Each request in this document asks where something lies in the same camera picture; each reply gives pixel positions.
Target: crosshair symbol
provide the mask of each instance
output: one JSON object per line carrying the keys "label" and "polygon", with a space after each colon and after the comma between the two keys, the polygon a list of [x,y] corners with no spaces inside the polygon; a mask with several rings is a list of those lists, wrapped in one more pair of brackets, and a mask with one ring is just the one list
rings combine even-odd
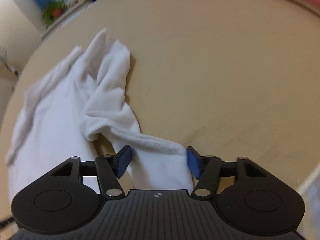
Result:
{"label": "crosshair symbol", "polygon": [[160,192],[157,192],[157,193],[153,194],[153,196],[155,196],[155,197],[159,198],[159,197],[162,197],[162,196],[163,196],[163,194],[161,194]]}

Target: beige table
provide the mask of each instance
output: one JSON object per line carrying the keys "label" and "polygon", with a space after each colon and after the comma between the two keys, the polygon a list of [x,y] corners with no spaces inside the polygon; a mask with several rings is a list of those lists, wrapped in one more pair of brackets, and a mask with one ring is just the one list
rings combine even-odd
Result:
{"label": "beige table", "polygon": [[132,53],[126,100],[143,133],[225,161],[248,156],[293,188],[319,163],[320,19],[289,0],[99,0],[31,57],[1,158],[25,89],[102,28]]}

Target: circular cap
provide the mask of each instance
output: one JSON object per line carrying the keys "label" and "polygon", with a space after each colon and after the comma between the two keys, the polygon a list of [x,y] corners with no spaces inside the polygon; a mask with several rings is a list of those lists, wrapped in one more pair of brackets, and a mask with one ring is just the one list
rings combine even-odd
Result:
{"label": "circular cap", "polygon": [[118,197],[122,194],[122,190],[118,188],[111,188],[107,190],[107,195],[110,197]]}
{"label": "circular cap", "polygon": [[35,205],[43,211],[59,211],[70,205],[72,197],[62,190],[48,190],[35,198]]}
{"label": "circular cap", "polygon": [[210,191],[205,188],[200,188],[195,191],[195,194],[199,197],[206,197],[210,195]]}
{"label": "circular cap", "polygon": [[281,207],[282,199],[271,191],[256,190],[245,196],[245,203],[256,211],[271,212]]}

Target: white garment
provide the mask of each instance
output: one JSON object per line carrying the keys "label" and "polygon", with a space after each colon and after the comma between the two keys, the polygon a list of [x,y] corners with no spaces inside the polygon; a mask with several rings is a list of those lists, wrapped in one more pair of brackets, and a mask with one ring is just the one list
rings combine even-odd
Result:
{"label": "white garment", "polygon": [[[130,52],[101,31],[81,55],[69,56],[25,93],[6,155],[9,197],[71,156],[97,156],[92,140],[104,135],[116,152],[133,149],[128,167],[138,189],[188,189],[192,178],[185,148],[140,133],[124,101]],[[86,183],[97,190],[95,180]]]}

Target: ridged black surface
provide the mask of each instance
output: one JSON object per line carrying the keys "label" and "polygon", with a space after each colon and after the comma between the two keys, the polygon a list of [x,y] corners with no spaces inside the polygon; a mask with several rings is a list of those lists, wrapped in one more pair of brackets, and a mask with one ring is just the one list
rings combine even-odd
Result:
{"label": "ridged black surface", "polygon": [[56,236],[20,230],[12,240],[302,240],[295,232],[254,236],[225,223],[208,201],[190,198],[185,190],[132,190],[108,201],[82,228]]}

